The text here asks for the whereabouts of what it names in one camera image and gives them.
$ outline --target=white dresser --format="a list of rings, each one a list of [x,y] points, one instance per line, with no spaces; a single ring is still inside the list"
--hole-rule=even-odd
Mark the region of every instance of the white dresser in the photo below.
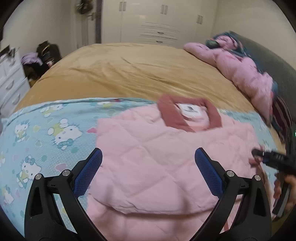
[[[3,55],[0,58],[1,118],[9,117],[13,113],[29,89],[30,85],[25,77],[18,51],[15,52],[14,57]]]

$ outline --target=gray headboard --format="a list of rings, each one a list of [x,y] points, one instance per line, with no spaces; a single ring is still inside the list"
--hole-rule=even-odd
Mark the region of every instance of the gray headboard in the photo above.
[[[264,46],[235,32],[231,33],[247,48],[263,71],[267,72],[279,84],[279,96],[284,99],[292,119],[296,121],[296,70]]]

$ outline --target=purple clothing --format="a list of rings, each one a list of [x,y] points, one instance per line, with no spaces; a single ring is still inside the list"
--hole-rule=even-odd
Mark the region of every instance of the purple clothing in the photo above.
[[[42,60],[38,57],[38,53],[31,52],[27,53],[22,57],[22,64],[34,64],[38,63],[40,66],[43,64]]]

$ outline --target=hello kitty blanket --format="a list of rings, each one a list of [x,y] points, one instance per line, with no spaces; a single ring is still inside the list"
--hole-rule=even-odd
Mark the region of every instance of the hello kitty blanket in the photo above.
[[[55,101],[25,107],[2,120],[0,205],[20,233],[24,234],[26,202],[37,173],[46,177],[56,176],[88,157],[96,146],[98,118],[110,118],[127,109],[153,103],[135,98]],[[259,143],[276,149],[268,128],[257,113],[224,111],[224,114],[251,123]],[[86,196],[79,197],[85,210],[88,206]],[[74,231],[61,199],[58,195],[55,198],[65,225]]]

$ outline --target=pink comforter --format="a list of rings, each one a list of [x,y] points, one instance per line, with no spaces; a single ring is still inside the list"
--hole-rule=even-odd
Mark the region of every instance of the pink comforter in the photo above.
[[[229,37],[225,36],[224,39],[218,40],[223,48],[209,49],[200,43],[187,43],[184,50],[218,68],[227,79],[250,97],[252,105],[269,125],[272,117],[273,80],[267,73],[259,73],[251,58],[234,56],[225,50],[235,47],[230,46],[233,42],[227,38]]]
[[[150,105],[98,120],[96,146],[104,157],[90,185],[87,214],[108,240],[194,235],[217,202],[195,164],[198,147],[225,170],[256,173],[249,159],[259,144],[250,124],[221,115],[222,128],[186,132],[166,126],[164,114]]]

